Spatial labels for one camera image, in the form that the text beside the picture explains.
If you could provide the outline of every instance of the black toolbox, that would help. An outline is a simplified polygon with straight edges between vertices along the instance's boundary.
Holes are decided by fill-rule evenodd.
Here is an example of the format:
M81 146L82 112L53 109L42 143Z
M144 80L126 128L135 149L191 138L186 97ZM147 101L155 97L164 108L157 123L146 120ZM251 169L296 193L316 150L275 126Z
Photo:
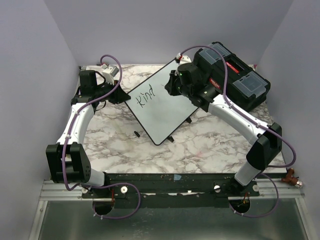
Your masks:
M249 112L264 102L270 90L270 82L256 73L220 42L209 47L217 50L228 68L226 95L235 104ZM193 63L207 73L209 82L223 90L225 68L220 56L211 49L201 48L194 55Z

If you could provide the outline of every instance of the whiteboard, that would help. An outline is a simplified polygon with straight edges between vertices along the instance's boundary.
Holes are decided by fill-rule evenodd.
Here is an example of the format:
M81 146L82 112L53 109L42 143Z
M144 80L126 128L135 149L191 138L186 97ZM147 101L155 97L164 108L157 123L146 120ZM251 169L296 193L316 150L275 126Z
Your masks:
M128 93L131 99L125 102L155 145L160 145L197 110L187 97L170 96L165 89L171 70L177 67L175 61L168 63L132 89Z

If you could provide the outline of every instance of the toolbox lid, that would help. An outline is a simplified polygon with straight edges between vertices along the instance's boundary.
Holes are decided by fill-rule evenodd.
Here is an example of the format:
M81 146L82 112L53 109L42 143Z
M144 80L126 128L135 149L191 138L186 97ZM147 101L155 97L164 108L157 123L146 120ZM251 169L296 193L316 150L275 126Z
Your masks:
M208 47L211 47L211 48L217 50L223 56L223 58L225 58L226 56L231 54L227 49L225 49L219 43L215 43L215 44L211 43L210 45L208 45ZM221 57L215 51L213 51L209 48L204 48L201 52L199 52L199 54L205 60L207 60L207 62L210 63L211 65L221 59Z
M246 76L235 81L233 85L248 98L253 94L255 94L257 98L266 92L267 89L265 86L268 85L268 83L254 71L251 71Z

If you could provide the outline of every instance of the black mounting bracket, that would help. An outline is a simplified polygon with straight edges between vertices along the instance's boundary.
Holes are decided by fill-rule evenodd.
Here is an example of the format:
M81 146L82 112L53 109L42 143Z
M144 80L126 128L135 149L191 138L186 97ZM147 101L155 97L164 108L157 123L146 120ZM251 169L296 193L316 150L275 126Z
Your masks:
M45 150L49 164L52 181L63 183L62 171L62 151L63 145L48 145ZM71 161L65 162L65 171L68 183L86 183L91 176L91 164L82 144L72 143L66 146L66 154L70 155Z
M169 141L172 142L172 143L175 141L172 136L168 136L166 139L169 140Z
M276 122L269 126L269 129L282 136L282 128ZM263 171L281 150L282 141L271 132L266 131L258 136L258 140L247 153L246 159L252 167Z
M191 124L192 123L192 120L191 120L191 117L187 117L187 119L185 120L188 124Z

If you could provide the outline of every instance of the bolt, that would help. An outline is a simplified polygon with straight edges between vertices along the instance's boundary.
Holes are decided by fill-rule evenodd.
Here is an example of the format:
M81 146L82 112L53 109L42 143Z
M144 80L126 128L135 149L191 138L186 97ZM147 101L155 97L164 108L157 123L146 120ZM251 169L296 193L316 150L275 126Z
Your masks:
M219 185L215 185L215 186L213 187L213 189L214 189L214 191L215 191L216 193L220 193L220 192L221 192L221 187L220 187Z

